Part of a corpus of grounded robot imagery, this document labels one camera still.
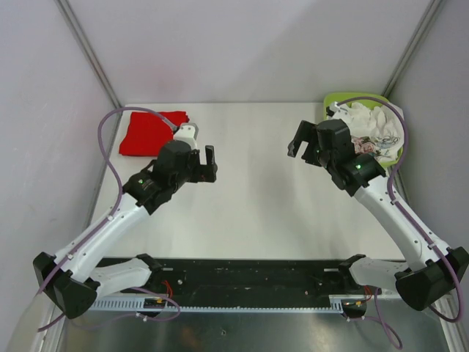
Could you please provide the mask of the white t shirt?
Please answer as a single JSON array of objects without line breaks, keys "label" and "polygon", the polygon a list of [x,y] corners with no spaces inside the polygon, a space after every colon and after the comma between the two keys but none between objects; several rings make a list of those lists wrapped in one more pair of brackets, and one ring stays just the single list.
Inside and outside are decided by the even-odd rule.
[{"label": "white t shirt", "polygon": [[396,164],[404,146],[404,130],[387,106],[373,108],[354,101],[340,105],[350,117],[344,121],[350,130],[357,154],[370,154],[383,167]]}]

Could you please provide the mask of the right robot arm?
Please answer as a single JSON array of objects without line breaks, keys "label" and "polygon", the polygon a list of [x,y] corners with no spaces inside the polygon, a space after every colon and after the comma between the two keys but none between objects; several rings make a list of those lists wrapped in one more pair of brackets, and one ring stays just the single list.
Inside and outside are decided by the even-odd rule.
[{"label": "right robot arm", "polygon": [[342,120],[319,124],[301,121],[288,145],[295,157],[322,167],[333,183],[361,203],[391,236],[404,262],[374,260],[357,254],[340,264],[339,288],[357,293],[364,285],[397,292],[411,308],[422,311],[455,288],[468,267],[468,252],[452,248],[422,223],[408,204],[387,189],[384,168],[370,154],[357,154]]}]

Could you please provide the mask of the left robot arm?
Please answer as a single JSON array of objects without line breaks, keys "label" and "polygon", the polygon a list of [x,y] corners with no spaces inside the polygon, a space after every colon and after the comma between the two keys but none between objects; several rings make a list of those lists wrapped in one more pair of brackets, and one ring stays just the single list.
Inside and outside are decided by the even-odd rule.
[{"label": "left robot arm", "polygon": [[200,151],[187,142],[172,140],[158,157],[132,175],[121,188],[115,206],[56,254],[40,252],[33,268],[40,291],[69,319],[83,315],[94,302],[121,290],[140,287],[154,293],[162,284],[160,264],[139,254],[117,265],[99,268],[104,254],[131,228],[148,219],[185,183],[213,183],[218,166],[213,146]]}]

